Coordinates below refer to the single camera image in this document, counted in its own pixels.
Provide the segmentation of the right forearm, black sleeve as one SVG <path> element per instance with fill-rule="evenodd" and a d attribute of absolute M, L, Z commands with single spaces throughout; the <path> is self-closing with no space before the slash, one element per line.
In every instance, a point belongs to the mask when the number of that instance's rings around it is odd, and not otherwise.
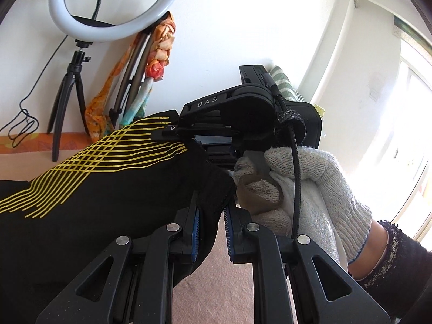
<path fill-rule="evenodd" d="M 379 223 L 389 240 L 382 260 L 359 284 L 401 323 L 431 322 L 431 253 L 388 221 Z"/>

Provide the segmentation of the white knit gloved right hand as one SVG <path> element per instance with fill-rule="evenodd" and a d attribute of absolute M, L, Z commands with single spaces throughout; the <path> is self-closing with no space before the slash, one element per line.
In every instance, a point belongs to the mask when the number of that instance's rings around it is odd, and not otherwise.
<path fill-rule="evenodd" d="M 301 148 L 299 165 L 299 232 L 312 238 L 347 269 L 365 246 L 371 210 L 353 195 L 333 155 Z M 248 151 L 234 166 L 240 207 L 275 235 L 289 236 L 296 225 L 293 174 L 289 148 L 271 148 L 264 153 Z"/>

